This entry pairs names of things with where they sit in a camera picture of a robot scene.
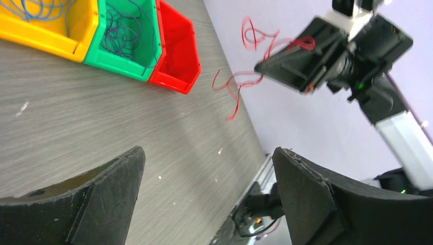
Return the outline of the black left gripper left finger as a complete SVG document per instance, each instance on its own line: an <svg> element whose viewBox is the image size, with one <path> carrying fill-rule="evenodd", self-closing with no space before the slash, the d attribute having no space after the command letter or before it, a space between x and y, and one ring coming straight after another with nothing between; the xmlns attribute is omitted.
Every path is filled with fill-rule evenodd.
<svg viewBox="0 0 433 245"><path fill-rule="evenodd" d="M135 146L63 182L1 198L1 244L124 244L145 161Z"/></svg>

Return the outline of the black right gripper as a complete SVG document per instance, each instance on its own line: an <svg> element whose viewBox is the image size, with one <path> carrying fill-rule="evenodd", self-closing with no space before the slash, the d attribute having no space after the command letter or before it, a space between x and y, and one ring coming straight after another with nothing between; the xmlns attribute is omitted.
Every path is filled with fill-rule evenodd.
<svg viewBox="0 0 433 245"><path fill-rule="evenodd" d="M313 92L327 83L333 93L351 89L359 94L389 71L414 43L381 14L374 15L349 43L345 30L321 17L315 17L297 39L304 37L314 40L291 42L258 62L254 71L299 92Z"/></svg>

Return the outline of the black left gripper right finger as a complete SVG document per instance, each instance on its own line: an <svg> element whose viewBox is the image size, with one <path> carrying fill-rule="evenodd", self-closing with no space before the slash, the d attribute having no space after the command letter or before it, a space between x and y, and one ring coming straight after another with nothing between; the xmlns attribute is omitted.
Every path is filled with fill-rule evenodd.
<svg viewBox="0 0 433 245"><path fill-rule="evenodd" d="M432 198L370 186L276 148L293 244L432 244Z"/></svg>

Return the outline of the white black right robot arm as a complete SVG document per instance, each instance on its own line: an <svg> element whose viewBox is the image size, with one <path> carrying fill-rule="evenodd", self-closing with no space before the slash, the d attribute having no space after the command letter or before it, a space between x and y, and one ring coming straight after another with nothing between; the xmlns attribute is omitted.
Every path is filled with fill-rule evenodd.
<svg viewBox="0 0 433 245"><path fill-rule="evenodd" d="M389 75L413 39L380 14L315 17L287 46L254 70L299 92L326 85L350 90L370 124L399 160L416 192L432 190L432 140Z"/></svg>

